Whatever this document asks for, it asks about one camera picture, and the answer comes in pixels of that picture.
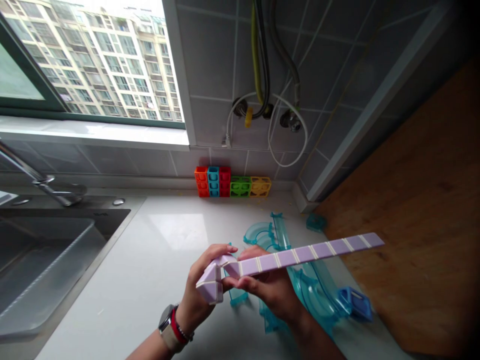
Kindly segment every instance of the blue connector piece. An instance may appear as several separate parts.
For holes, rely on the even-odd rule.
[[[359,323],[371,323],[372,306],[370,299],[350,286],[338,289],[338,297],[351,306],[350,317]]]

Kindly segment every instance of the window sill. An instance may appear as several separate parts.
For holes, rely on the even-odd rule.
[[[189,151],[187,131],[73,120],[0,116],[0,138],[119,148]]]

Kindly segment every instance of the stainless steel sink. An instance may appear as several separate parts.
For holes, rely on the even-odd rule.
[[[25,316],[32,318],[32,324],[41,323],[41,326],[37,327],[32,325],[33,330],[17,331],[11,335],[5,335],[5,331],[0,331],[3,334],[0,336],[0,359],[32,360],[38,355],[145,200],[144,197],[127,196],[124,197],[123,204],[115,206],[113,203],[116,199],[115,196],[85,196],[81,203],[65,208],[48,196],[19,196],[0,206],[0,224],[3,224],[3,227],[0,227],[2,232],[0,287],[2,285],[6,287],[0,288],[0,293],[5,295],[4,299],[7,302],[19,298],[15,304],[16,312],[22,313],[19,311],[18,305],[23,301],[23,306],[27,309]],[[73,259],[78,261],[72,261],[70,258],[65,260],[66,249],[70,244],[74,245],[77,233],[81,234],[82,229],[87,229],[89,226],[91,230],[94,230],[95,240],[90,241],[86,247],[71,246],[68,249],[70,251],[68,255],[73,255]],[[70,227],[76,227],[76,232],[66,231]],[[62,267],[55,268],[55,265],[61,262]],[[62,277],[62,273],[67,271],[72,271],[74,277],[70,275],[70,284],[61,283],[59,279]],[[38,304],[35,297],[34,301],[25,301],[25,296],[19,295],[24,291],[22,289],[24,285],[21,281],[12,280],[12,277],[18,276],[18,274],[21,274],[20,278],[25,284],[30,281],[29,279],[35,280],[38,277],[44,279],[44,277],[50,276],[50,279],[45,281],[50,286],[49,291],[60,289],[59,291],[64,293],[55,299],[54,296],[50,296],[48,291],[43,290],[42,286],[35,283],[37,288],[34,291],[38,294],[37,298],[43,303]],[[4,305],[0,312],[5,312],[7,306]],[[12,316],[12,312],[10,310],[3,319]],[[43,314],[42,317],[40,315],[42,312],[48,312],[48,316]],[[15,319],[12,324],[15,324],[13,328],[16,330],[22,327],[15,322]]]

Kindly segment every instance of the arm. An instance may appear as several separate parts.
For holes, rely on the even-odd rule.
[[[268,254],[255,245],[241,253],[238,260]],[[286,269],[260,274],[258,279],[226,277],[224,286],[235,287],[258,296],[279,319],[286,322],[304,359],[345,359],[339,348],[309,314],[295,294]]]
[[[213,259],[236,251],[238,251],[236,247],[227,244],[210,245],[191,266],[183,298],[175,313],[176,323],[187,337],[209,317],[215,308],[215,305],[209,305],[199,293],[196,288],[197,281]],[[228,280],[223,282],[223,292],[231,288],[232,285]],[[170,360],[173,356],[174,353],[167,348],[160,331],[155,329],[126,360]]]

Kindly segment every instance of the red bracelet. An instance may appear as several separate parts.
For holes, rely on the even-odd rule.
[[[173,329],[177,340],[182,344],[187,344],[189,342],[188,339],[184,338],[184,336],[179,331],[177,320],[175,319],[175,310],[176,309],[173,309],[173,313],[171,314],[171,328]]]

